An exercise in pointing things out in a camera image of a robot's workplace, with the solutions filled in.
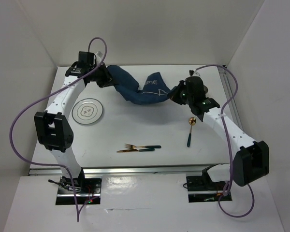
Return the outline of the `dark blue cloth placemat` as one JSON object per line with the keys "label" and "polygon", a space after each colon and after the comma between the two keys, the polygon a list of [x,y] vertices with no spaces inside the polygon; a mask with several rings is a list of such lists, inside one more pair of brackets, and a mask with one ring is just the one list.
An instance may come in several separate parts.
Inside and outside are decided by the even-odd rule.
{"label": "dark blue cloth placemat", "polygon": [[140,88],[138,81],[126,70],[110,65],[107,70],[116,81],[115,90],[126,100],[136,105],[161,103],[169,98],[170,89],[165,84],[160,72],[150,74]]}

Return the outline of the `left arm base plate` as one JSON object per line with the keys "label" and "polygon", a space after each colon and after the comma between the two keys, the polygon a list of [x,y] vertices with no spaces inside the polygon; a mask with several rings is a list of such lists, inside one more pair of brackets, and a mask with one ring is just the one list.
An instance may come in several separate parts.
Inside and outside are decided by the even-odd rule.
{"label": "left arm base plate", "polygon": [[[58,185],[56,205],[74,205],[72,186],[64,184],[63,179],[54,182]],[[76,198],[79,205],[101,203],[102,178],[87,178],[83,188],[76,187]]]}

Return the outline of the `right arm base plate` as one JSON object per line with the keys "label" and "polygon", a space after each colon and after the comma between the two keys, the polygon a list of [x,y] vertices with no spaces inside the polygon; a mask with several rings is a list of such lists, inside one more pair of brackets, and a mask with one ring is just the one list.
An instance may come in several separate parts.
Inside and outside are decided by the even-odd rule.
{"label": "right arm base plate", "polygon": [[231,201],[230,193],[223,197],[224,185],[224,181],[213,182],[207,174],[202,174],[200,176],[186,176],[183,188],[188,191],[189,203],[218,202],[220,197],[222,197],[222,201]]}

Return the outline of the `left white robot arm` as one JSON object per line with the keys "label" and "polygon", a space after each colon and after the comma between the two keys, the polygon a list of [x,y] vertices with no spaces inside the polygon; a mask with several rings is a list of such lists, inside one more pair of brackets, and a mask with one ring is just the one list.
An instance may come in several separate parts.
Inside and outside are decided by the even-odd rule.
{"label": "left white robot arm", "polygon": [[107,87],[113,80],[105,64],[97,63],[96,54],[79,52],[78,61],[65,73],[60,93],[43,112],[34,116],[39,143],[55,157],[62,171],[63,184],[75,193],[85,189],[86,181],[72,150],[74,133],[68,118],[78,96],[90,82]]}

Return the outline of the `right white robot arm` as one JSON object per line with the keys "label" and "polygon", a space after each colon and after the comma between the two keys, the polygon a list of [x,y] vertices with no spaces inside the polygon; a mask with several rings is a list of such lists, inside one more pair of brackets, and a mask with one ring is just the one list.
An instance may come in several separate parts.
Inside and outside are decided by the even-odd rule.
{"label": "right white robot arm", "polygon": [[191,76],[179,82],[171,90],[170,99],[180,105],[188,105],[191,112],[212,128],[223,139],[232,158],[230,166],[233,181],[238,186],[246,186],[269,173],[269,146],[257,142],[245,134],[226,114],[220,105],[206,96],[203,81]]}

